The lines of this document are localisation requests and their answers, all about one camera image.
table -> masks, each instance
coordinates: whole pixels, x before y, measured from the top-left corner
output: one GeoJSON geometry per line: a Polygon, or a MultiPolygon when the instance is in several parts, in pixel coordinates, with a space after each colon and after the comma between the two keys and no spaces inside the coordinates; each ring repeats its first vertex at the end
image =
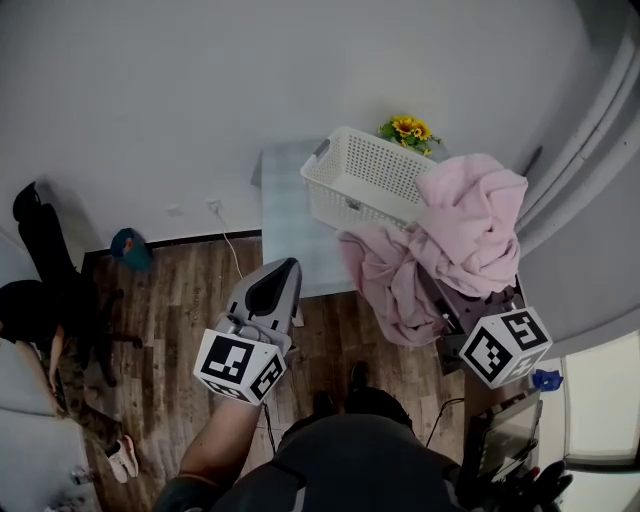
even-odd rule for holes
{"type": "Polygon", "coordinates": [[[262,152],[262,261],[295,258],[302,268],[300,297],[355,290],[342,262],[335,228],[311,215],[300,168],[323,139],[286,142],[262,152]]]}

camouflage pants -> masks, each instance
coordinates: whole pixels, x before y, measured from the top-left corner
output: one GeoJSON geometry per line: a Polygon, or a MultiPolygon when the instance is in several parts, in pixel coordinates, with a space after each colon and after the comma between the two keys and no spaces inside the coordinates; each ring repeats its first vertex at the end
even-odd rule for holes
{"type": "MultiPolygon", "coordinates": [[[[42,365],[49,375],[51,355],[41,353],[42,365]]],[[[122,426],[109,416],[92,409],[84,398],[84,371],[80,362],[78,339],[64,340],[64,348],[58,362],[59,384],[62,385],[67,413],[103,450],[113,447],[122,437],[122,426]]]]}

flower bouquet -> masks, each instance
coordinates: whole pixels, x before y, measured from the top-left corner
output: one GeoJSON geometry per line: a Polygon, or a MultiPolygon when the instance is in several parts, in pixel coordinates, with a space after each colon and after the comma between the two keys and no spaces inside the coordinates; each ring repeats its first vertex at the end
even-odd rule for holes
{"type": "Polygon", "coordinates": [[[403,147],[429,156],[433,153],[430,144],[442,144],[442,139],[433,136],[427,124],[411,116],[396,116],[379,129],[380,137],[395,141],[403,147]]]}

office chair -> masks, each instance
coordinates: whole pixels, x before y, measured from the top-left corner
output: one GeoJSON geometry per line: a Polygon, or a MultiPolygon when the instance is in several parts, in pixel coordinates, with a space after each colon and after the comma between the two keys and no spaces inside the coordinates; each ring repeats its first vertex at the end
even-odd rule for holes
{"type": "Polygon", "coordinates": [[[100,369],[110,387],[116,385],[111,369],[111,347],[114,341],[131,342],[142,348],[142,340],[123,333],[111,333],[111,313],[122,290],[112,293],[99,307],[97,285],[80,274],[71,262],[58,216],[50,204],[42,204],[31,183],[13,203],[13,216],[18,231],[44,285],[56,298],[65,332],[80,340],[82,368],[89,364],[90,350],[95,348],[100,369]]]}

baseboard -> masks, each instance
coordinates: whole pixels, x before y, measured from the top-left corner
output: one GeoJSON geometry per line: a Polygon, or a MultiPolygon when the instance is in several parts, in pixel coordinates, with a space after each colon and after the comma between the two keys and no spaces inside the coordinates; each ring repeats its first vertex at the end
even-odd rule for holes
{"type": "MultiPolygon", "coordinates": [[[[234,233],[227,233],[227,238],[233,240],[235,238],[254,238],[256,236],[262,236],[261,229],[253,229],[249,231],[236,231],[234,233]]],[[[212,235],[200,235],[190,236],[186,238],[175,238],[173,240],[160,240],[157,242],[148,242],[147,247],[149,249],[158,249],[160,247],[173,247],[174,245],[186,245],[186,244],[200,244],[204,242],[215,242],[217,240],[224,240],[224,234],[215,233],[212,235]]],[[[93,265],[98,258],[111,254],[109,249],[100,249],[99,251],[87,252],[82,260],[82,275],[86,275],[93,269],[93,265]]]]}

